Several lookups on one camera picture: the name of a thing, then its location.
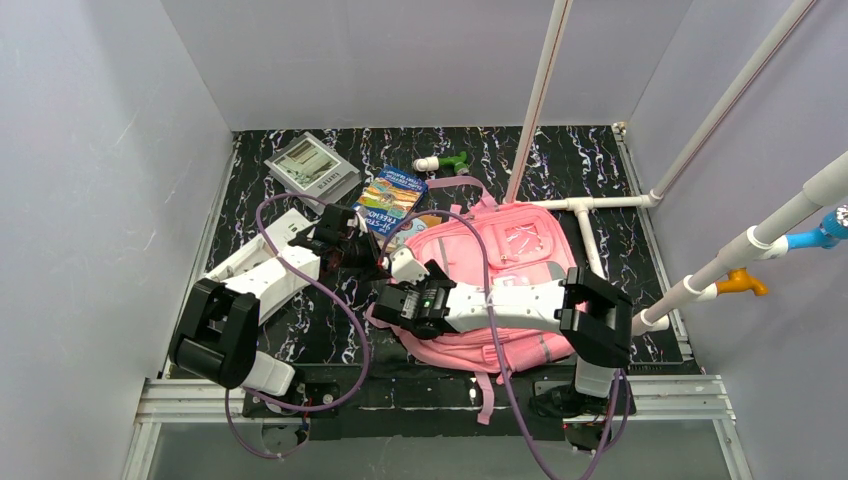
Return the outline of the pink student backpack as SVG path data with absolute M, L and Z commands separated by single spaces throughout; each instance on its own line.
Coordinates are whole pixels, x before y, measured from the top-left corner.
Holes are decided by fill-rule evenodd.
M 416 359 L 474 373 L 482 390 L 478 423 L 494 411 L 494 381 L 562 360 L 575 350 L 553 313 L 563 305 L 559 281 L 576 266 L 559 221 L 530 203 L 500 205 L 488 192 L 469 208 L 469 227 L 455 219 L 407 239 L 402 252 L 420 263 L 434 261 L 455 288 L 446 295 L 437 335 L 420 339 L 366 310 L 374 326 L 389 328 Z

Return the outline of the blue treehouse story book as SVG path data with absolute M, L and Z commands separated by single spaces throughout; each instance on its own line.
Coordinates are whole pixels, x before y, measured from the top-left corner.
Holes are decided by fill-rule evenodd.
M 368 229 L 385 237 L 420 203 L 428 190 L 419 177 L 395 167 L 384 167 L 362 191 L 354 209 Z

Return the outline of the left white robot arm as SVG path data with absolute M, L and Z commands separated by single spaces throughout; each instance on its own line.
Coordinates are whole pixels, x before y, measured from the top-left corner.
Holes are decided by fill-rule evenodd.
M 326 274 L 378 273 L 378 252 L 362 208 L 328 205 L 315 221 L 289 210 L 194 283 L 170 342 L 171 362 L 225 388 L 285 395 L 296 370 L 259 351 L 261 325 Z

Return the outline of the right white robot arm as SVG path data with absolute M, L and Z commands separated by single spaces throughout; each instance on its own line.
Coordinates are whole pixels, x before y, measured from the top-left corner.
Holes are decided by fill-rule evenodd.
M 581 267 L 536 285 L 474 286 L 455 282 L 434 261 L 416 283 L 385 285 L 375 319 L 421 340 L 487 328 L 529 329 L 563 336 L 578 356 L 574 389 L 605 398 L 614 372 L 630 361 L 631 297 Z

